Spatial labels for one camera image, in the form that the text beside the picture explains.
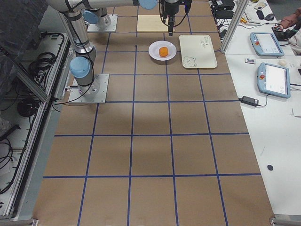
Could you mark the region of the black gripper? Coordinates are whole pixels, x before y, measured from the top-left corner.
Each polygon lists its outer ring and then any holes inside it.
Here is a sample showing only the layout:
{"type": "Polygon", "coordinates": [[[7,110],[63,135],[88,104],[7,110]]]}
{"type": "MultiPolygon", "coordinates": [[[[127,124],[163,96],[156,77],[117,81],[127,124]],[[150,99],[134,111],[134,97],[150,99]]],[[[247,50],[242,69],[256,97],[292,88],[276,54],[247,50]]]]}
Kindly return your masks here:
{"type": "Polygon", "coordinates": [[[179,0],[163,0],[163,18],[168,18],[168,36],[173,36],[175,18],[174,16],[179,12],[179,0]]]}

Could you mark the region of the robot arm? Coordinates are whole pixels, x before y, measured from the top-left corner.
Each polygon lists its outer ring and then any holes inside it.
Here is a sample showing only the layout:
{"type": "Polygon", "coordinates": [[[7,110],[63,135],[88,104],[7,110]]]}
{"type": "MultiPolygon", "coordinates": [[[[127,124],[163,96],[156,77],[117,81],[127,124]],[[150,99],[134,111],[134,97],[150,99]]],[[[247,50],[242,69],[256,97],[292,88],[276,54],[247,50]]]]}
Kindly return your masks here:
{"type": "Polygon", "coordinates": [[[146,10],[159,7],[159,18],[167,27],[168,35],[172,36],[174,28],[178,25],[175,22],[175,15],[179,12],[180,6],[184,6],[185,15],[188,15],[191,8],[191,0],[48,0],[47,3],[55,10],[65,16],[68,26],[74,27],[76,32],[83,29],[81,23],[84,20],[90,24],[106,26],[111,23],[107,15],[109,7],[140,6],[146,10]]]}
{"type": "Polygon", "coordinates": [[[47,3],[60,12],[66,20],[76,52],[76,57],[70,62],[70,71],[78,84],[80,93],[85,97],[91,97],[99,91],[100,85],[95,80],[93,68],[96,49],[88,39],[82,17],[81,10],[85,7],[85,2],[82,0],[48,0],[47,3]]]}

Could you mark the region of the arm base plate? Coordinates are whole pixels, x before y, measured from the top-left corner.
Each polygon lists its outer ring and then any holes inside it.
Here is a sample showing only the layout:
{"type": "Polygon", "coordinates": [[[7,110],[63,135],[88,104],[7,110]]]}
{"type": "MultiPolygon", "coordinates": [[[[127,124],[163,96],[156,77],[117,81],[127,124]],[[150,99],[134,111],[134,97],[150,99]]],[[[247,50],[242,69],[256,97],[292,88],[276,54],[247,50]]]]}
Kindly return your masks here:
{"type": "Polygon", "coordinates": [[[81,87],[77,84],[76,79],[73,79],[73,86],[69,95],[69,104],[81,105],[81,104],[105,104],[107,89],[109,84],[109,74],[101,73],[95,74],[95,80],[93,84],[87,87],[81,87]]]}
{"type": "Polygon", "coordinates": [[[117,28],[118,15],[107,14],[99,18],[99,22],[96,24],[89,24],[87,28],[88,33],[105,33],[115,32],[117,28]]]}

